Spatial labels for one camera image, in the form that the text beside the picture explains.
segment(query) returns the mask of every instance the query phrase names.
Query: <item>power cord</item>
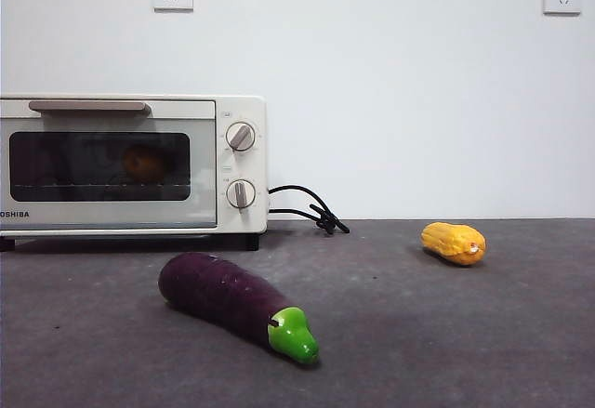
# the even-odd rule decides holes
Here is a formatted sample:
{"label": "power cord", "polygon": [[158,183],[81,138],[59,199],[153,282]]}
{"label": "power cord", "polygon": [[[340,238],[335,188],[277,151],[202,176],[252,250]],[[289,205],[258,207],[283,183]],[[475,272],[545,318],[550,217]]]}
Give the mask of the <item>power cord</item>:
{"label": "power cord", "polygon": [[310,204],[310,208],[318,213],[320,216],[317,217],[315,215],[311,215],[304,211],[295,210],[293,208],[273,208],[269,210],[269,213],[290,213],[293,215],[300,215],[303,217],[307,217],[308,219],[313,220],[316,222],[316,226],[325,230],[328,234],[333,234],[335,232],[335,227],[338,227],[344,233],[349,233],[350,229],[343,224],[338,217],[336,217],[333,212],[326,206],[324,201],[318,197],[318,195],[312,191],[308,190],[306,187],[301,187],[299,185],[283,185],[283,187],[273,188],[269,190],[269,194],[273,194],[274,192],[278,191],[286,191],[286,190],[298,190],[303,191],[313,197],[320,206]]}

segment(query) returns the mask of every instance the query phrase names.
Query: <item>oven knob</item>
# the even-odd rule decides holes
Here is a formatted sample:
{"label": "oven knob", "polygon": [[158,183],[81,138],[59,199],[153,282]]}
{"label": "oven knob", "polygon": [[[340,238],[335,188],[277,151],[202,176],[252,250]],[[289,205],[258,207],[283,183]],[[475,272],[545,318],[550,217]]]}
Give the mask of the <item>oven knob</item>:
{"label": "oven knob", "polygon": [[227,189],[227,200],[236,208],[246,208],[254,202],[254,185],[247,180],[236,180]]}
{"label": "oven knob", "polygon": [[225,137],[234,151],[247,151],[254,145],[254,128],[248,123],[234,123]]}

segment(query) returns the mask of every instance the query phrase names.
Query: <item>cream toaster oven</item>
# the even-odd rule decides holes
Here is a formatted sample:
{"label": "cream toaster oven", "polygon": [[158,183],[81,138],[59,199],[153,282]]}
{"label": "cream toaster oven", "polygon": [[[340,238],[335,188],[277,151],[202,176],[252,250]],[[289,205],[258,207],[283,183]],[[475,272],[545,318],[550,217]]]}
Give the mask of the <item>cream toaster oven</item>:
{"label": "cream toaster oven", "polygon": [[257,97],[3,96],[0,236],[237,233],[267,228]]}

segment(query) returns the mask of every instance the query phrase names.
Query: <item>countertop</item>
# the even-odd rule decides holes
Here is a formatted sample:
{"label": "countertop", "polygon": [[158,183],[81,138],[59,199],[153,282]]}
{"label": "countertop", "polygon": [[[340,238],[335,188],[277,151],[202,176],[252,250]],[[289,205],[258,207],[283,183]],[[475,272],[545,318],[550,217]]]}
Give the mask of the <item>countertop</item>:
{"label": "countertop", "polygon": [[[595,401],[595,219],[467,221],[468,268],[425,253],[424,220],[325,235],[273,221],[233,238],[19,243],[1,254],[2,406],[586,407]],[[168,307],[160,269],[206,251],[301,306],[303,367]]]}

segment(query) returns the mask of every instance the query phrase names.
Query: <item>purple eggplant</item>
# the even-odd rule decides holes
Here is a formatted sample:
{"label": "purple eggplant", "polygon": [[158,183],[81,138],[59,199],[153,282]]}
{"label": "purple eggplant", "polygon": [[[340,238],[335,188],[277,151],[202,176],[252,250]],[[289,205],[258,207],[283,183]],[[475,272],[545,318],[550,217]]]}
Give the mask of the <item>purple eggplant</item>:
{"label": "purple eggplant", "polygon": [[304,312],[264,278],[201,253],[170,259],[159,290],[175,308],[217,323],[301,363],[318,359]]}

